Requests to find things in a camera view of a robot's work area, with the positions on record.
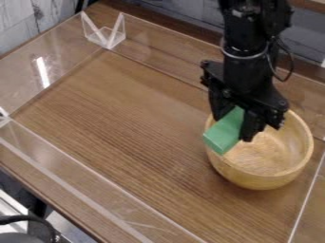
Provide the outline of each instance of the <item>wooden bowl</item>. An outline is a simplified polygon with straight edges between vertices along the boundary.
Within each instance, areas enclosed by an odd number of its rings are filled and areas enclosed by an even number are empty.
[[[213,123],[209,115],[205,130]],[[275,189],[290,183],[311,153],[312,135],[292,111],[286,113],[286,124],[278,131],[267,126],[252,142],[240,141],[223,156],[207,146],[216,172],[235,185],[252,190]]]

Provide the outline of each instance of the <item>green sponge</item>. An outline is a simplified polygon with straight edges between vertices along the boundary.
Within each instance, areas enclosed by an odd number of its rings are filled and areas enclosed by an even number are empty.
[[[243,110],[236,106],[203,134],[204,143],[220,156],[238,143]]]

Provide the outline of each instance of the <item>bowl rim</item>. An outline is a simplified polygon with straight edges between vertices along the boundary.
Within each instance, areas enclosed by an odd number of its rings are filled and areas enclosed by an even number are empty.
[[[242,170],[242,167],[236,166],[234,163],[231,163],[223,156],[218,155],[213,150],[205,145],[205,148],[212,152],[212,154],[216,156],[216,158],[219,160],[222,160],[222,162],[224,162],[228,166],[231,166],[232,168],[235,168],[238,171],[240,171],[242,173],[244,173],[246,175],[251,175],[255,177],[263,177],[263,178],[274,178],[274,177],[282,177],[286,176],[294,172],[298,172],[307,164],[307,162],[310,161],[311,155],[312,155],[312,134],[310,131],[310,128],[307,127],[304,121],[302,120],[302,118],[295,114],[295,112],[292,112],[291,110],[287,111],[287,113],[290,114],[290,116],[296,120],[296,122],[302,125],[303,131],[306,133],[306,143],[310,145],[307,148],[307,152],[304,153],[303,158],[300,159],[300,161],[295,164],[295,166],[292,166],[291,168],[272,174],[272,175],[260,175],[256,173],[251,173],[247,171]],[[205,125],[204,125],[204,131],[211,127],[211,123],[215,122],[212,119],[212,114],[209,114],[207,121],[205,121]]]

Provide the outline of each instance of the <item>white wall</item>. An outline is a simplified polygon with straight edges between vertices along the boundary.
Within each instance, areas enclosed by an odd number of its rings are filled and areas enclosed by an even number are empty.
[[[0,54],[73,15],[77,0],[0,0]]]

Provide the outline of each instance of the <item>black robotic arm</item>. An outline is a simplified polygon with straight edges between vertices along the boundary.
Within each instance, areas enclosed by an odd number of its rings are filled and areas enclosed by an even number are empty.
[[[274,66],[279,48],[287,52],[279,34],[290,25],[291,8],[287,0],[218,2],[224,19],[224,60],[223,64],[201,62],[201,84],[209,90],[216,121],[235,105],[244,110],[239,139],[251,141],[266,125],[280,128],[287,112],[287,100],[272,85],[272,77],[284,80]]]

